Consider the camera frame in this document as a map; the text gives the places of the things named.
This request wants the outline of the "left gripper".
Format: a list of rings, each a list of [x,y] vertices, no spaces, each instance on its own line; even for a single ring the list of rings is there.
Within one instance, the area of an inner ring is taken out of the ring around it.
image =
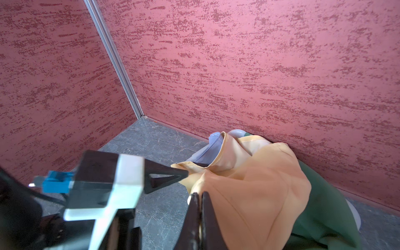
[[[187,170],[144,161],[144,193],[150,194],[189,176]],[[142,231],[133,225],[135,209],[119,209],[111,218],[65,221],[43,218],[45,250],[141,250]]]

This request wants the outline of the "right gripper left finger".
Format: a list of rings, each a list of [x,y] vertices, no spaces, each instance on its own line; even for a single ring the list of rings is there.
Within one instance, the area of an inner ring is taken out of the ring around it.
[[[197,193],[190,196],[188,210],[174,250],[198,250],[200,248],[200,199]]]

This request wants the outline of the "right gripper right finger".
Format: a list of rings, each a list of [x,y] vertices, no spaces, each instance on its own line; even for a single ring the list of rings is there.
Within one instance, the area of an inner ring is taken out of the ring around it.
[[[208,192],[202,194],[200,226],[201,250],[228,250]]]

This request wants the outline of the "yellow skirt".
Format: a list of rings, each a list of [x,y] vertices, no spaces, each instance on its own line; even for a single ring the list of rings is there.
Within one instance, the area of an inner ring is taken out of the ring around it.
[[[311,192],[295,154],[287,144],[259,135],[221,136],[208,166],[194,160],[172,165],[189,173],[181,184],[191,194],[210,195],[229,249],[283,249]]]

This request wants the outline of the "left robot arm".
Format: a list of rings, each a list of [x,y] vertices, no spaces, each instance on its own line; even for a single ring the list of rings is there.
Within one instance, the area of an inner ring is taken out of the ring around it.
[[[142,194],[179,182],[188,172],[140,156],[87,151],[71,172],[37,177],[38,193],[1,171],[1,249],[129,250]]]

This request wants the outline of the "lavender skirt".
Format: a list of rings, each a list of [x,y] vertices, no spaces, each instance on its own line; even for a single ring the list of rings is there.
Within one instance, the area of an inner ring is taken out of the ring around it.
[[[224,137],[220,132],[211,134],[208,138],[208,144],[195,152],[187,161],[191,161],[201,167],[209,166],[218,156]]]

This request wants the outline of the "green skirt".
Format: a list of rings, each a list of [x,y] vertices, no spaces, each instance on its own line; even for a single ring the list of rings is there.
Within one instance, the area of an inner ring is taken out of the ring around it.
[[[343,195],[306,164],[298,162],[311,184],[311,192],[282,250],[359,250],[360,236]]]

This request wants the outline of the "left corner aluminium post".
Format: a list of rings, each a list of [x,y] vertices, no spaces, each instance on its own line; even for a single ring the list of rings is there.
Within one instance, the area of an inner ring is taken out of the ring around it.
[[[88,9],[88,12],[94,22],[96,30],[102,40],[104,48],[108,54],[108,57],[115,69],[115,72],[119,78],[119,81],[125,91],[128,101],[134,111],[137,119],[144,117],[144,112],[139,103],[139,99],[134,91],[133,85],[129,79],[127,71],[121,60],[121,57],[117,51],[115,43],[111,37],[109,29],[106,25],[106,21],[101,13],[100,7],[95,0],[84,0],[84,3]]]

